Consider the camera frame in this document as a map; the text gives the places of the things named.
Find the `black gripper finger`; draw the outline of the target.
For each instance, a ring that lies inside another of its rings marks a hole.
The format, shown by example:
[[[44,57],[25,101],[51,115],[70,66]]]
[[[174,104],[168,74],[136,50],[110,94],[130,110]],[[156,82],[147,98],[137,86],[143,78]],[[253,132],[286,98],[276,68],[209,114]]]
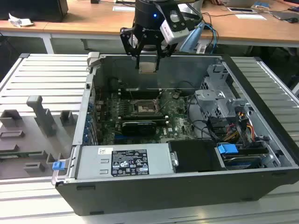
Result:
[[[157,58],[156,58],[156,67],[155,67],[156,70],[159,70],[159,64],[161,58],[170,57],[175,51],[177,45],[178,45],[177,43],[167,45],[165,49],[162,49],[161,44],[156,45],[156,49],[157,49]]]
[[[141,49],[139,46],[133,47],[130,43],[130,40],[133,38],[133,29],[132,28],[121,28],[120,29],[120,38],[123,44],[124,50],[128,56],[132,56],[136,59],[135,68],[139,69],[140,64],[140,53]]]

